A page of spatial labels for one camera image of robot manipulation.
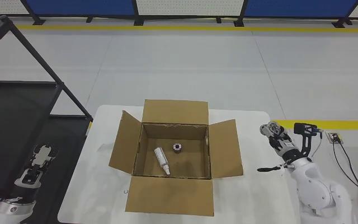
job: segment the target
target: white spray bottle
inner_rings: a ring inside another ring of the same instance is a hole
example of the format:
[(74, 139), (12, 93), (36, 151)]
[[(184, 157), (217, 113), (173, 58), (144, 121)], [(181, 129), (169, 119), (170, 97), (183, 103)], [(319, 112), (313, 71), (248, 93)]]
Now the white spray bottle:
[(163, 149), (158, 147), (154, 150), (154, 153), (157, 156), (158, 162), (161, 165), (161, 168), (163, 168), (163, 170), (166, 172), (166, 174), (169, 176), (170, 175), (170, 171), (169, 171), (169, 165), (168, 165), (168, 160), (166, 158), (166, 155), (163, 152)]

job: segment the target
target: cardboard box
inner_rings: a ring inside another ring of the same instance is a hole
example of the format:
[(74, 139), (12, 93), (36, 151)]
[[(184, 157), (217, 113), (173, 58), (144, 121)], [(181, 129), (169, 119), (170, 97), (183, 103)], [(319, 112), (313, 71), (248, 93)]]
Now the cardboard box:
[(208, 103), (199, 101), (146, 100), (142, 122), (123, 111), (109, 166), (132, 174), (127, 212), (214, 216), (212, 179), (243, 175), (235, 120), (209, 125)]

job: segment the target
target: power outlet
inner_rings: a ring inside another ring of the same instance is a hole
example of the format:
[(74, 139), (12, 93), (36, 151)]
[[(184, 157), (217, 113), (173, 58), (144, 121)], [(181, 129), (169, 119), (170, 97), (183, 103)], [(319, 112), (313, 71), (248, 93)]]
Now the power outlet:
[(342, 137), (340, 136), (340, 134), (338, 132), (326, 132), (326, 136), (327, 136), (330, 144), (333, 144), (333, 142), (335, 144), (339, 144), (339, 142), (333, 140), (333, 135), (334, 134), (338, 135), (338, 138), (340, 138), (340, 140), (341, 140), (341, 144), (343, 144), (343, 139), (342, 139)]

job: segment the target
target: table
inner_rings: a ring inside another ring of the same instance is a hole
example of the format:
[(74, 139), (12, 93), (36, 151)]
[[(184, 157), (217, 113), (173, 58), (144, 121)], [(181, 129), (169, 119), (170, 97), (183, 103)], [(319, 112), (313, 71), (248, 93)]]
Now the table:
[(67, 189), (58, 220), (66, 223), (265, 223), (295, 221), (285, 176), (260, 173), (282, 160), (261, 135), (270, 117), (260, 111), (209, 110), (209, 123), (236, 119), (243, 176), (213, 180), (214, 217), (124, 212), (131, 176), (108, 166), (122, 110), (138, 120), (141, 106), (102, 105), (84, 144)]

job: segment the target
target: blue wall panel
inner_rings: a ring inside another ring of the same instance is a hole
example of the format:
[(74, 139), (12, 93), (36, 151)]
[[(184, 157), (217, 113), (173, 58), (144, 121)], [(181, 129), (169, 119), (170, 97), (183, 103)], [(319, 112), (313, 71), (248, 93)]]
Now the blue wall panel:
[(134, 15), (131, 0), (27, 0), (35, 14)]
[(245, 16), (342, 17), (355, 0), (249, 0)]

